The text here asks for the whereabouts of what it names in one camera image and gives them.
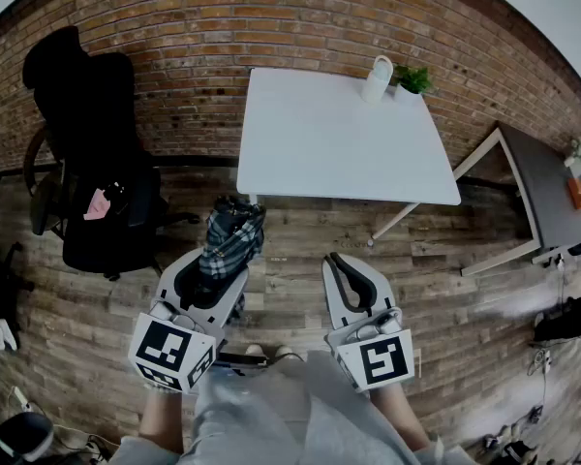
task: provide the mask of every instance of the gray shirt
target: gray shirt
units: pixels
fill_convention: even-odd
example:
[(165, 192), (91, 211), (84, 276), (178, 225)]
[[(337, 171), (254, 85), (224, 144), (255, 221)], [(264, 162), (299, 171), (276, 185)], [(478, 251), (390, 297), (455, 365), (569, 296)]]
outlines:
[(192, 447), (182, 456), (125, 437), (111, 465), (471, 465), (438, 439), (413, 453), (326, 352), (285, 358), (254, 377), (211, 369), (199, 382)]

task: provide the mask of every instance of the person's arm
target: person's arm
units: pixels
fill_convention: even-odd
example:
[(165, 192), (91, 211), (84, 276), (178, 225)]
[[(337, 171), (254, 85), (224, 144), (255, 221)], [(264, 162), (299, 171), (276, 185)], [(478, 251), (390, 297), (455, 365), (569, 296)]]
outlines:
[(430, 439), (407, 401), (400, 384), (391, 384), (370, 391), (373, 405), (392, 424), (411, 451), (430, 445)]
[(148, 391), (139, 436), (164, 450), (183, 454), (182, 393)]

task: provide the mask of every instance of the white pitcher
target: white pitcher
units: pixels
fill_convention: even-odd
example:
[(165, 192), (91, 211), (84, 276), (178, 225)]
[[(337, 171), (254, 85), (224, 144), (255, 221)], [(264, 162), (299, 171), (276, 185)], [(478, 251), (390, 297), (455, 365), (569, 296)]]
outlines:
[(361, 98), (369, 104), (377, 104), (381, 101), (391, 76), (394, 74), (394, 66), (385, 55), (379, 55), (375, 59), (373, 69), (364, 82), (361, 89)]

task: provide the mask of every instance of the chair armrest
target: chair armrest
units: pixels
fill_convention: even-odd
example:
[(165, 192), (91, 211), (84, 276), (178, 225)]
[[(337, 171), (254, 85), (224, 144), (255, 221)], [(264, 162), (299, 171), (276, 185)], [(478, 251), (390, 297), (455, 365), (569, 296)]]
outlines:
[(151, 168), (136, 173), (129, 200), (127, 225), (130, 228), (144, 226), (156, 217), (160, 187), (161, 178), (158, 170)]

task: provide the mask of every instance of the white vase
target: white vase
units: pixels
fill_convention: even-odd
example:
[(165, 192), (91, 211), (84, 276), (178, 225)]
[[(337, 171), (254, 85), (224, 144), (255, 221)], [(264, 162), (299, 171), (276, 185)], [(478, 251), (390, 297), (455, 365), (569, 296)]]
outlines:
[(394, 91), (394, 102), (400, 105), (413, 105), (420, 97), (420, 93), (412, 93), (408, 89), (405, 89), (401, 84), (398, 84), (396, 86), (396, 91)]
[[(385, 77), (378, 77), (377, 76), (377, 64), (382, 61), (387, 71), (385, 73)], [(394, 66), (385, 55), (379, 55), (375, 59), (375, 63), (373, 65), (373, 70), (370, 71), (370, 74), (364, 81), (363, 87), (361, 88), (361, 98), (364, 102), (368, 104), (378, 104), (381, 102), (383, 97), (383, 93), (389, 86), (389, 80), (391, 79), (391, 75), (394, 74)]]

